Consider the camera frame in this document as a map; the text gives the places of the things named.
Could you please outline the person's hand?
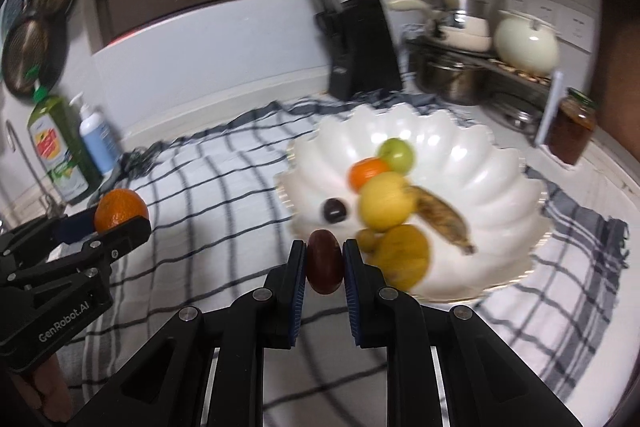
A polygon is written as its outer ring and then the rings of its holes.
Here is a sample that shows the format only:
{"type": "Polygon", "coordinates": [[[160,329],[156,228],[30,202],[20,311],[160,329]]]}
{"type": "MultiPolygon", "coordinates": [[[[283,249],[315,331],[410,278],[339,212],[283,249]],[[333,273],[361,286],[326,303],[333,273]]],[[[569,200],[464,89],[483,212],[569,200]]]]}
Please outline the person's hand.
{"type": "Polygon", "coordinates": [[[58,356],[52,355],[32,373],[30,381],[9,373],[26,404],[40,410],[49,421],[66,423],[73,416],[73,401],[64,379],[58,356]]]}

